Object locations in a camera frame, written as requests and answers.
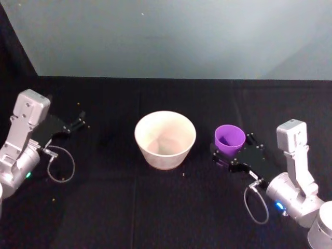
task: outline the cup rim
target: cup rim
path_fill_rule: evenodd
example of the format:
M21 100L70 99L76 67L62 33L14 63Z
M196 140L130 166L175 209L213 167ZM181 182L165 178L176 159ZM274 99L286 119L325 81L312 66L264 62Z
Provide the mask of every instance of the cup rim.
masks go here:
M233 128L236 128L237 130L239 130L242 134L243 134L243 137L244 137L244 141L242 144L239 144L239 145L226 145L222 142L219 141L219 139L217 138L217 130L223 128L223 127L233 127ZM218 143L222 144L223 146L225 146L226 148L238 148L239 146L243 145L245 143L245 139L246 139L246 136L245 136L245 133L244 131L240 128L240 127L237 127L233 124L223 124L222 126L219 126L217 127L217 129L214 131L214 138L218 141Z
M154 153L154 152L152 152L152 151L150 151L150 150L148 150L148 149L144 149L144 148L138 143L137 138L136 138L137 126L140 124L140 122L141 122L144 118L146 118L147 116L150 116L150 115L156 114L156 113L164 113L164 112L167 112L167 113L173 113L173 114L176 114L176 115L179 115L179 116L185 118L185 119L191 124L191 126L192 126L192 128L193 128L193 131L194 131L194 133L193 133L193 139L192 139L192 142L190 143L190 145L189 145L185 150L183 150L183 151L181 151L181 152L179 152L179 153L176 153L176 154L162 155L162 154ZM195 143L195 141L196 141L196 136L197 136L197 135L196 135L196 128L195 128L195 126L194 126L193 123L190 121L190 119L187 118L186 116L184 116L184 115L182 115L182 114L180 114L180 113L177 113L177 112L173 112L173 111L171 111L171 110L158 110L158 111L156 111L156 112L152 112L152 113L149 113L149 114L143 116L143 117L137 122L137 124L136 124L136 126L135 126L135 130L134 130L134 136L135 136L135 140L136 140L136 143L137 143L137 145L139 146L139 148L141 148L142 150L146 151L147 153L149 153L149 154L151 154L151 155L153 155L153 156L167 158L167 157L176 157L176 156L179 156L179 155L181 155L181 154L184 154L184 153L188 152L188 151L192 148L192 146L194 145L194 143Z

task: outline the black tabletop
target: black tabletop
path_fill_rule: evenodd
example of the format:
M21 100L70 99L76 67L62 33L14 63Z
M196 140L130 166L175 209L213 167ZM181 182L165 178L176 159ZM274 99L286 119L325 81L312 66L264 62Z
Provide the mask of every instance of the black tabletop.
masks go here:
M281 216L266 196L270 221L259 226L251 220L243 203L250 178L216 166L209 144L216 127L237 125L254 132L271 163L286 171L275 130L292 118L305 121L310 171L320 197L332 200L331 83L67 77L3 82L1 141L17 95L27 88L52 94L50 113L65 121L85 110L90 128L54 141L76 161L69 183L52 182L42 157L3 202L1 248L307 248L307 230ZM192 150L174 170L149 166L134 139L139 119L156 110L179 112L196 127ZM70 172L70 161L65 155L61 160ZM264 218L262 205L251 199L254 214Z

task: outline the cable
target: cable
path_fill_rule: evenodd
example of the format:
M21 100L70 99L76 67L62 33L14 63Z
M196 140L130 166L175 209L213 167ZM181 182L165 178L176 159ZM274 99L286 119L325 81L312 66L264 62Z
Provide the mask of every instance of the cable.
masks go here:
M52 164L52 162L53 162L53 160L54 160L54 157L51 157L51 159L50 159L50 161L49 161L49 163L48 163L48 165L47 165L47 174L49 175L49 177L50 177L53 181L55 181L55 182L57 182L57 183L66 183L66 182L69 182L69 181L73 178L73 176L74 176L74 174L75 174L75 161L74 161L74 158L73 158L72 154L70 154L70 152L69 152L68 150L66 150L66 149L64 149L64 148L62 148L62 147L59 147L59 146L49 145L49 146L47 146L47 147L48 147L48 148L60 149L60 150L62 150L62 151L64 151L64 152L66 152L67 155L69 155L69 157L71 158L72 163L73 163L73 172L72 172L72 175L71 175L68 179L66 179L66 180L58 180L58 179L55 179L55 178L51 175L50 168L51 168L51 164Z
M253 221L255 223L259 224L259 225L265 225L269 221L269 209L268 209L268 206L266 205L265 200L263 199L263 197L261 196L261 194L258 192L258 190L255 187L255 185L259 185L259 184L260 184L260 182L256 181L256 182L254 182L254 184L251 184L248 187L246 187L246 189L244 191L243 199L244 199L245 207L247 208L248 213L249 213L250 217L253 219ZM250 211L250 208L249 208L248 203L247 203L247 192L248 192L249 189L253 190L259 196L259 198L261 199L261 201L264 205L264 208L265 208L265 211L266 211L266 219L263 222L259 222L258 220L256 220L256 218L254 217L254 215Z

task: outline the purple cup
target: purple cup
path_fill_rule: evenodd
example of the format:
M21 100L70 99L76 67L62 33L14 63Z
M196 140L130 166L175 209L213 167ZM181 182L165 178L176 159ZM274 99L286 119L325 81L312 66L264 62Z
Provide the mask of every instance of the purple cup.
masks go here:
M233 157L245 142L244 132L237 126L225 124L219 126L214 133L214 144L229 157Z

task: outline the blue led light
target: blue led light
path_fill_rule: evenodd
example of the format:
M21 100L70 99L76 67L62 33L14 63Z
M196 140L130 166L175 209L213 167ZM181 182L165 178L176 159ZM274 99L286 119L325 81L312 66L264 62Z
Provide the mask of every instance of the blue led light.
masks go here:
M280 202L276 202L275 205L280 209L280 210L285 210L284 206Z

